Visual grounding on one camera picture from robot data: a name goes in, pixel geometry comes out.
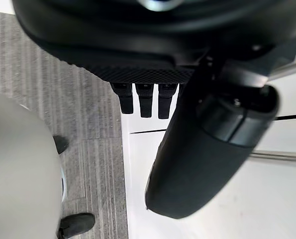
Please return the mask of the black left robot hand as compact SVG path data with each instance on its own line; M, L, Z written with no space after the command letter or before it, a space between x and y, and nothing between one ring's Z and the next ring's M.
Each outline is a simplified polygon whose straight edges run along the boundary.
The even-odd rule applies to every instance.
M15 0L28 37L110 83L123 114L170 123L147 209L182 219L238 171L280 107L271 73L296 57L296 0Z

